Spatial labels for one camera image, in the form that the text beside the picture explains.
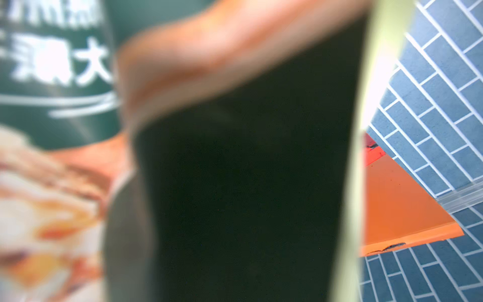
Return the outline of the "green oats bag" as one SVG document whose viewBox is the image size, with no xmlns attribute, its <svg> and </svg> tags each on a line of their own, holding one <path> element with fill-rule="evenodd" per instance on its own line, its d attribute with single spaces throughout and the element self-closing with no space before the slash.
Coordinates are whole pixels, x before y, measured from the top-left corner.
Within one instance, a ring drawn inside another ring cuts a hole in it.
<svg viewBox="0 0 483 302">
<path fill-rule="evenodd" d="M 2 1 L 2 301 L 357 301 L 413 1 Z"/>
</svg>

